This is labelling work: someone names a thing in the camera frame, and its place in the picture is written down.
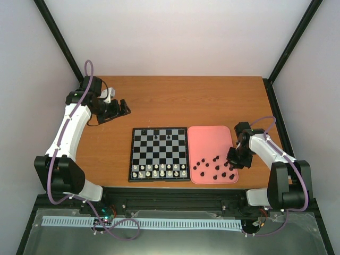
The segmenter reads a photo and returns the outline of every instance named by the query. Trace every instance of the black metal frame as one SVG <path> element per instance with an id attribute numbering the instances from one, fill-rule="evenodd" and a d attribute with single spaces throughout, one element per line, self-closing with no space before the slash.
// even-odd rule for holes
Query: black metal frame
<path id="1" fill-rule="evenodd" d="M 57 25 L 55 24 L 44 0 L 34 0 L 38 6 L 42 16 L 69 62 L 75 76 L 81 82 L 83 79 L 81 72 L 72 57 L 72 54 L 67 47 Z M 273 83 L 286 63 L 288 57 L 298 43 L 300 37 L 311 21 L 313 15 L 316 13 L 322 0 L 312 0 L 297 26 L 293 36 L 289 40 L 285 50 L 280 59 L 275 65 L 270 77 L 263 79 L 265 90 L 267 92 L 268 100 L 271 106 L 273 115 L 276 117 L 276 126 L 283 150 L 288 154 L 294 156 L 293 149 L 284 125 L 284 121 L 280 112 L 279 105 L 273 89 Z M 191 210 L 191 211 L 207 211 L 222 216 L 231 216 L 236 219 L 247 220 L 256 219 L 259 216 L 257 208 L 254 211 L 240 211 L 245 207 L 244 190 L 216 190 L 216 189 L 138 189 L 138 188 L 105 188 L 105 195 L 103 200 L 105 203 L 114 204 L 117 213 L 121 215 L 130 215 L 138 210 Z M 101 211 L 104 207 L 102 203 L 94 203 L 96 209 Z M 65 200 L 62 205 L 52 205 L 46 195 L 39 195 L 33 207 L 31 216 L 29 218 L 27 227 L 19 245 L 17 254 L 23 254 L 26 242 L 29 237 L 32 223 L 34 221 L 36 212 L 39 208 L 78 208 L 81 213 L 92 214 L 93 212 L 87 205 L 84 205 L 78 200 Z M 319 207 L 316 200 L 307 209 L 308 212 L 314 213 L 316 221 L 321 232 L 323 242 L 325 244 L 328 254 L 334 254 L 332 245 L 330 243 L 324 222 L 322 220 Z"/>

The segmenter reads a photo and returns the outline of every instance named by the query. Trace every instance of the pink tray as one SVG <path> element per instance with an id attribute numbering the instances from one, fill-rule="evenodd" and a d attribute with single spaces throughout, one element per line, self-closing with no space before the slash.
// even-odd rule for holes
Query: pink tray
<path id="1" fill-rule="evenodd" d="M 230 171 L 230 165 L 224 166 L 229 148 L 233 146 L 229 128 L 226 126 L 192 126 L 188 129 L 188 144 L 190 176 L 193 183 L 237 182 L 239 179 L 237 170 Z"/>

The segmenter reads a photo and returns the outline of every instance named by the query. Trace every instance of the gray wall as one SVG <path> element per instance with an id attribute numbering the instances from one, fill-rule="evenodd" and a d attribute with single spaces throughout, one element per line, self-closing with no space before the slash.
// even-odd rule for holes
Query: gray wall
<path id="1" fill-rule="evenodd" d="M 97 75 L 270 75 L 310 0 L 46 0 Z"/>
<path id="2" fill-rule="evenodd" d="M 38 193 L 33 167 L 77 81 L 33 1 L 0 8 L 0 254 L 15 254 Z"/>
<path id="3" fill-rule="evenodd" d="M 336 254 L 340 211 L 340 2 L 322 3 L 274 83 L 294 153 L 313 188 Z"/>

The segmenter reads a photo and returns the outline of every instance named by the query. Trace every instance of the robotic arm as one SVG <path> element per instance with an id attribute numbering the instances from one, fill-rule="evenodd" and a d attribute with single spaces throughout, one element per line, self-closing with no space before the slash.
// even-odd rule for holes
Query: robotic arm
<path id="1" fill-rule="evenodd" d="M 34 166 L 42 183 L 48 189 L 48 171 L 54 153 L 57 151 L 52 169 L 50 189 L 53 192 L 75 194 L 91 201 L 100 201 L 103 188 L 86 180 L 82 169 L 75 163 L 75 154 L 85 125 L 92 114 L 97 116 L 98 125 L 111 121 L 117 117 L 131 113 L 124 99 L 120 105 L 114 97 L 113 88 L 107 88 L 101 92 L 102 80 L 93 76 L 90 88 L 86 93 L 86 86 L 90 82 L 90 76 L 85 76 L 79 89 L 70 92 L 66 98 L 66 108 L 62 124 L 51 147 L 44 156 L 35 159 Z M 77 107 L 77 103 L 83 94 L 83 101 Z"/>
<path id="2" fill-rule="evenodd" d="M 281 150 L 263 129 L 252 129 L 248 122 L 235 126 L 237 147 L 230 148 L 227 160 L 232 168 L 249 168 L 252 155 L 257 154 L 270 168 L 268 188 L 247 190 L 250 206 L 265 206 L 273 209 L 302 208 L 305 203 L 305 188 L 309 204 L 312 203 L 310 166 L 304 160 L 296 160 Z M 300 182 L 295 166 L 303 182 Z"/>

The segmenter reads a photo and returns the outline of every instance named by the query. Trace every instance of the gray floor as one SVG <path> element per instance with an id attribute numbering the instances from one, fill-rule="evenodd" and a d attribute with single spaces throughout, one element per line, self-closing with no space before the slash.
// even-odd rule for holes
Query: gray floor
<path id="1" fill-rule="evenodd" d="M 326 254 L 315 219 L 310 214 L 290 214 L 285 229 L 269 237 L 244 237 L 239 232 L 228 231 L 154 231 L 142 230 L 133 241 L 118 241 L 108 234 L 93 235 L 90 228 L 41 227 L 43 215 L 75 215 L 72 210 L 45 210 L 37 214 L 24 254 Z M 188 218 L 187 213 L 174 213 Z M 164 217 L 160 212 L 142 212 L 138 217 Z M 279 228 L 283 216 L 269 218 L 259 232 L 267 233 Z M 192 218 L 211 217 L 194 214 Z M 116 229 L 122 237 L 132 236 L 132 229 Z"/>

